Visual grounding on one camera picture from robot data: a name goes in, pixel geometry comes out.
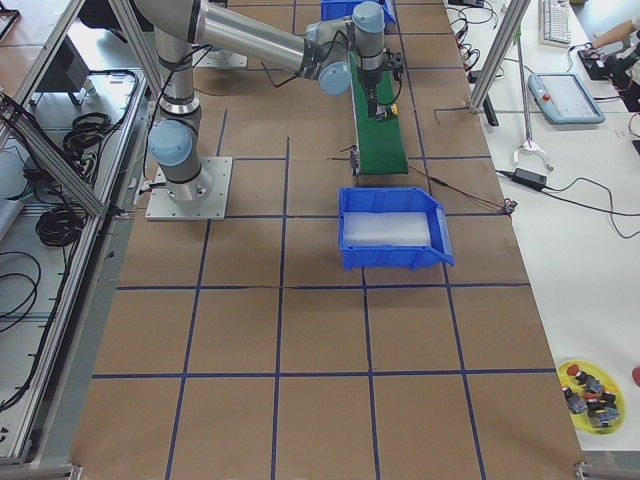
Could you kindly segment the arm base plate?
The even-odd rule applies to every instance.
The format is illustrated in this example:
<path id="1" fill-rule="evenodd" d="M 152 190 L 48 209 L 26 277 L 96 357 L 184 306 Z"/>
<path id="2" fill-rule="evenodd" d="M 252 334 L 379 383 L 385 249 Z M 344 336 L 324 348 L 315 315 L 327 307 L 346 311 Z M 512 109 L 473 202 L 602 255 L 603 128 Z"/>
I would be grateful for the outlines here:
<path id="1" fill-rule="evenodd" d="M 146 218 L 150 221 L 191 221 L 225 219 L 232 157 L 201 157 L 201 171 L 193 181 L 176 184 L 166 180 L 161 167 L 150 193 Z"/>
<path id="2" fill-rule="evenodd" d="M 195 68 L 210 68 L 216 70 L 243 70 L 248 65 L 246 56 L 217 47 L 207 47 L 194 55 Z"/>

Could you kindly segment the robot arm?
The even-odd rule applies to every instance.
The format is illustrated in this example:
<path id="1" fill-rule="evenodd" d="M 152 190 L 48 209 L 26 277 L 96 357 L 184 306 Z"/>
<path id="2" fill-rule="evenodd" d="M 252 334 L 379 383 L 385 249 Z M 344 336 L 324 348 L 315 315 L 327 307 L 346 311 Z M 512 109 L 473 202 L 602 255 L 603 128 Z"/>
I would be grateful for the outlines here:
<path id="1" fill-rule="evenodd" d="M 350 15 L 308 26 L 303 37 L 285 32 L 209 1 L 139 1 L 153 25 L 161 87 L 146 141 L 158 165 L 145 186 L 150 220 L 221 220 L 226 213 L 232 159 L 197 153 L 201 106 L 194 89 L 197 53 L 217 69 L 243 68 L 248 58 L 295 78 L 318 81 L 323 92 L 341 95 L 361 89 L 365 113 L 394 117 L 394 101 L 380 100 L 386 73 L 399 78 L 400 54 L 384 46 L 384 10 L 364 1 Z"/>

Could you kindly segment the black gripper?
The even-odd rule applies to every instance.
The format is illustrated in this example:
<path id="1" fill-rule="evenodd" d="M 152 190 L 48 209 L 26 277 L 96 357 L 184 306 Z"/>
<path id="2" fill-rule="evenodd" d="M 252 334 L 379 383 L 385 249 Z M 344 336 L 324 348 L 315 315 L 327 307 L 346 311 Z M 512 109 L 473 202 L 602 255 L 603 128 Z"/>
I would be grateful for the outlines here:
<path id="1" fill-rule="evenodd" d="M 374 118 L 377 114 L 377 86 L 382 82 L 383 73 L 391 71 L 393 78 L 399 84 L 394 103 L 402 89 L 402 75 L 404 73 L 404 57 L 401 52 L 378 52 L 374 55 L 358 53 L 358 81 L 361 84 L 367 100 L 367 114 Z"/>

